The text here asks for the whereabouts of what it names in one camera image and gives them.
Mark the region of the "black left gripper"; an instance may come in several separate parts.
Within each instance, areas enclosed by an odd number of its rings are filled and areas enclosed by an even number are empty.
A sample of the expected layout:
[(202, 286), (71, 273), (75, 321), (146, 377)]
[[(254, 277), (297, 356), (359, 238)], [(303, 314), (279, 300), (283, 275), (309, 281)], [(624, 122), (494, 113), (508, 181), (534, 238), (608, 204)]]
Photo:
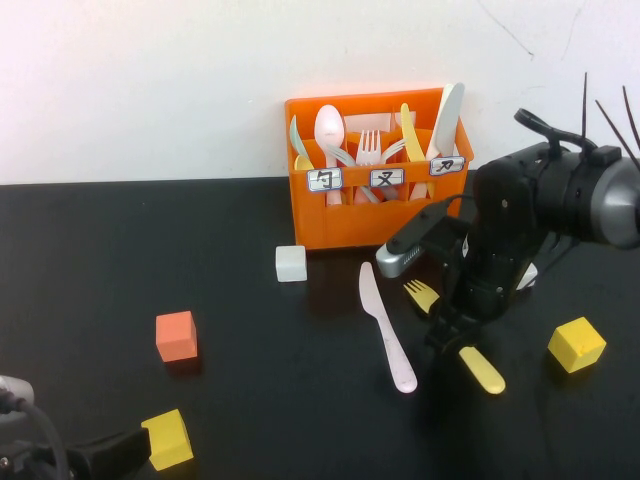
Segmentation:
[[(149, 431), (137, 428), (103, 439), (97, 449), (106, 456), (105, 474), (134, 474), (149, 460)], [(92, 464), (86, 455), (67, 449), (67, 479), (92, 479)], [(1, 445), (2, 479), (58, 479), (53, 448), (26, 441)]]

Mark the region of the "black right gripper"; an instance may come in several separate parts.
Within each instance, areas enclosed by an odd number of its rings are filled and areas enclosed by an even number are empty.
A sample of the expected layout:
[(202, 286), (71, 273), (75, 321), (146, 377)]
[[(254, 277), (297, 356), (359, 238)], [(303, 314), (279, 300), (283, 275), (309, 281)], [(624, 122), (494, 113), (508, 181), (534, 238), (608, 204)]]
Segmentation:
[(473, 224), (454, 264), (445, 274), (440, 311), (430, 313), (425, 344), (444, 353), (468, 325), (464, 346), (476, 345), (485, 324), (501, 317), (515, 296), (532, 287), (539, 271), (533, 258), (539, 251), (539, 231), (515, 231)]

